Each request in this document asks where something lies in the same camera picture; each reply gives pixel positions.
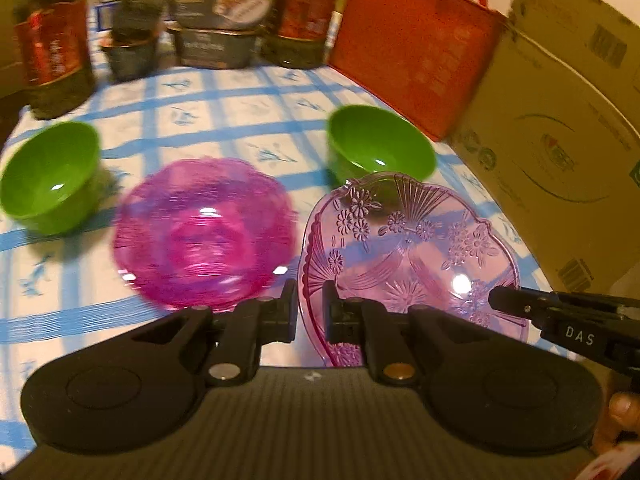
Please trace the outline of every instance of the green bowl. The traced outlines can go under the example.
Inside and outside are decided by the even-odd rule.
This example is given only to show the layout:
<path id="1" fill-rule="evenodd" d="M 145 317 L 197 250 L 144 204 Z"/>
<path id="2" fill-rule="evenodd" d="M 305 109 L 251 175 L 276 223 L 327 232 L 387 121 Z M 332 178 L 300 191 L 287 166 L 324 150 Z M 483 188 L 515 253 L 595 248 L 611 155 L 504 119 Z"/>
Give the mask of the green bowl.
<path id="1" fill-rule="evenodd" d="M 377 171 L 423 181 L 436 169 L 429 140 L 397 114 L 366 105 L 338 108 L 328 120 L 329 169 L 339 185 Z"/>
<path id="2" fill-rule="evenodd" d="M 100 141 L 90 124 L 59 123 L 15 152 L 0 180 L 0 204 L 26 228 L 70 231 L 100 200 Z"/>

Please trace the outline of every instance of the hand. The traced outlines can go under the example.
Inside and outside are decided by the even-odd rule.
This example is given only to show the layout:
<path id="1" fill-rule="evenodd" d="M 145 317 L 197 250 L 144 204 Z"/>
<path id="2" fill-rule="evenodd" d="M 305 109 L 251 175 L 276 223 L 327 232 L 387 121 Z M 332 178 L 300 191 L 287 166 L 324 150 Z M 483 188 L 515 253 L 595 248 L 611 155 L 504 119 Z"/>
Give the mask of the hand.
<path id="1" fill-rule="evenodd" d="M 621 431 L 640 434 L 640 395 L 619 393 L 610 398 L 593 435 L 593 449 L 599 454 L 611 450 Z"/>

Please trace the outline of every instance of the blue checkered tablecloth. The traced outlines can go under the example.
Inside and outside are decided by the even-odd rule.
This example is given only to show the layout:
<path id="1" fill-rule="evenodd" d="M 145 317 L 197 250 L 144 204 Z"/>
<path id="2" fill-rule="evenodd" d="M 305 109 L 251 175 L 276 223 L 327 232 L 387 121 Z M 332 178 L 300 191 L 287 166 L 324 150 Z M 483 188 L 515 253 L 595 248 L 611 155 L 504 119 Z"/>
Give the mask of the blue checkered tablecloth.
<path id="1" fill-rule="evenodd" d="M 4 168 L 43 126 L 73 118 L 100 131 L 103 164 L 116 182 L 78 234 L 38 237 L 0 213 L 0 470 L 33 447 L 19 394 L 36 368 L 162 315 L 122 283 L 112 261 L 110 225 L 119 195 L 180 158 L 243 158 L 287 188 L 300 216 L 302 240 L 309 213 L 329 191 L 324 170 L 327 114 L 343 104 L 385 106 L 331 68 L 171 68 L 112 85 L 93 19 L 90 28 L 99 90 L 55 121 L 36 121 L 25 110 L 0 161 Z M 454 189 L 492 222 L 516 255 L 523 286 L 549 290 L 536 261 L 478 179 L 448 146 L 434 148 L 438 169 L 430 182 Z M 276 287 L 295 277 L 296 269 L 297 259 Z M 263 363 L 321 365 L 301 326 L 293 351 L 270 345 Z M 540 341 L 535 329 L 530 332 L 532 344 L 566 354 Z"/>

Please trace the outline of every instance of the barcode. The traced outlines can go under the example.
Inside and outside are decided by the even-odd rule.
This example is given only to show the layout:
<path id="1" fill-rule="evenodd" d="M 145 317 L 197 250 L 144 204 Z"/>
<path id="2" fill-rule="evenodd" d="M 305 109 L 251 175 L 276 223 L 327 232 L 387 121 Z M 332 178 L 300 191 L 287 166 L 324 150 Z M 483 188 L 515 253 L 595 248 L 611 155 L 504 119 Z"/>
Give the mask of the barcode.
<path id="1" fill-rule="evenodd" d="M 569 292 L 583 292 L 591 286 L 591 280 L 578 260 L 571 260 L 558 271 L 558 278 Z"/>
<path id="2" fill-rule="evenodd" d="M 601 25 L 596 25 L 596 31 L 589 42 L 589 50 L 613 68 L 620 68 L 626 54 L 626 43 Z"/>

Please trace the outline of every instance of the magenta glass bowl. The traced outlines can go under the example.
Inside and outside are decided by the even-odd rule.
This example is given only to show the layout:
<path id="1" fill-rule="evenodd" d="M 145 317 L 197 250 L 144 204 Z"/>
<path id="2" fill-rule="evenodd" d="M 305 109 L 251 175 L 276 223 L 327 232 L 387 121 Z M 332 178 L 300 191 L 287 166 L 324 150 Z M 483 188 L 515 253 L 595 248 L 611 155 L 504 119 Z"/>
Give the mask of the magenta glass bowl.
<path id="1" fill-rule="evenodd" d="M 358 346 L 324 339 L 322 284 L 406 312 L 426 304 L 526 341 L 526 320 L 493 311 L 489 291 L 518 286 L 516 263 L 488 220 L 452 190 L 399 173 L 348 181 L 326 195 L 306 225 L 298 267 L 306 331 L 328 366 L 362 364 Z"/>
<path id="2" fill-rule="evenodd" d="M 168 165 L 125 197 L 115 226 L 122 278 L 172 307 L 229 310 L 268 286 L 296 247 L 282 184 L 232 158 Z"/>

